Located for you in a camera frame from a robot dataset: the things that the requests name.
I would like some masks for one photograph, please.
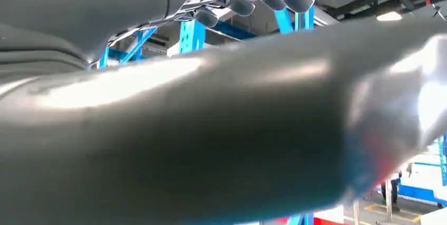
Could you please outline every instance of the yellow floor marking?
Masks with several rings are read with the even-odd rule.
[[[345,220],[348,220],[348,221],[354,221],[354,218],[345,216]],[[367,222],[364,222],[364,221],[360,221],[360,224],[363,224],[363,225],[371,225],[371,224],[369,224],[369,223],[367,223]]]
[[[386,206],[380,205],[380,204],[372,204],[372,206],[379,206],[379,207],[382,207],[382,208],[386,208]],[[405,211],[405,210],[401,210],[401,212],[409,213],[409,214],[412,214],[414,216],[421,216],[422,215],[421,213],[413,213],[413,212],[409,212],[409,211]]]
[[[411,221],[412,221],[412,223],[417,223],[420,219],[421,219],[421,216],[418,216]]]
[[[364,210],[366,210],[366,211],[370,211],[370,212],[375,212],[375,213],[380,213],[380,214],[386,214],[386,212],[380,212],[380,211],[377,211],[377,210],[373,210],[372,208],[375,207],[375,206],[386,208],[386,206],[384,206],[384,205],[380,205],[380,204],[371,204],[371,205],[365,207]],[[417,216],[417,217],[414,218],[414,219],[412,219],[412,220],[411,220],[411,219],[408,219],[408,218],[404,218],[404,217],[398,216],[398,215],[396,215],[396,214],[393,214],[393,217],[396,217],[396,218],[401,219],[401,220],[404,220],[404,221],[410,221],[410,222],[412,222],[412,223],[417,223],[417,222],[420,220],[421,215],[422,215],[422,214],[420,214],[420,213],[412,213],[412,212],[408,212],[408,211],[405,211],[405,210],[401,210],[401,212],[409,213],[409,214],[414,215],[414,216]]]
[[[370,211],[370,209],[373,208],[374,206],[376,206],[376,204],[369,205],[369,206],[365,207],[364,209],[367,211]]]

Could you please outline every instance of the dark gray tube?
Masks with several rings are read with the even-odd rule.
[[[160,21],[175,14],[185,1],[0,0],[7,7],[0,12],[0,48],[70,51],[87,66],[99,59],[113,34]],[[10,39],[18,33],[20,40]]]
[[[3,84],[2,224],[232,224],[353,200],[447,130],[446,32],[353,23]]]

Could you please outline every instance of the metal pole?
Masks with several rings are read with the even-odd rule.
[[[284,8],[281,11],[275,11],[276,22],[278,23],[279,31],[282,34],[293,32],[292,22],[289,16],[289,10]]]
[[[386,214],[388,217],[388,221],[391,221],[392,218],[392,211],[393,211],[393,207],[392,207],[392,202],[393,200],[391,199],[391,180],[386,180],[385,182],[385,192],[386,192]]]
[[[307,12],[304,13],[304,29],[314,29],[314,6],[312,6]]]
[[[152,34],[155,33],[156,30],[157,30],[157,28],[154,27],[154,28],[151,28],[151,29],[145,31],[143,33],[143,37],[141,38],[141,40],[138,41],[136,46],[130,52],[128,52],[127,55],[123,59],[121,59],[120,64],[124,64],[124,63],[128,62],[130,60],[130,58],[132,58],[135,55],[135,53],[143,46],[143,44],[152,36]]]
[[[304,225],[314,225],[314,214],[308,213],[304,216]]]
[[[299,13],[295,13],[295,31],[299,31]]]
[[[203,48],[206,28],[198,21],[182,22],[180,26],[179,53],[186,54]]]
[[[137,32],[137,41],[142,41],[143,40],[143,32],[142,31],[138,31]],[[143,47],[140,47],[137,52],[135,53],[135,61],[140,61],[142,59],[142,54],[143,54]]]
[[[359,225],[360,217],[359,217],[359,212],[358,212],[358,200],[354,201],[353,209],[354,209],[354,224]]]
[[[299,214],[297,216],[291,216],[287,219],[286,225],[301,225],[303,217]]]
[[[109,60],[109,47],[105,47],[102,52],[101,59],[99,60],[99,68],[105,69],[107,68],[107,61]]]
[[[447,140],[447,134],[444,134],[443,136],[438,138],[442,185],[447,185],[447,165],[445,164],[445,151],[444,151],[446,140]]]

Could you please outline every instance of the ceiling light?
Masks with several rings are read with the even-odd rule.
[[[397,12],[389,12],[377,17],[378,21],[398,21],[401,19],[402,16]]]

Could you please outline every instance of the person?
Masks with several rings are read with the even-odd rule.
[[[402,177],[402,171],[399,171],[399,178],[391,180],[391,200],[393,211],[399,212],[401,209],[397,206],[397,186],[399,184],[399,179]],[[381,184],[383,200],[386,203],[386,187],[385,182]]]

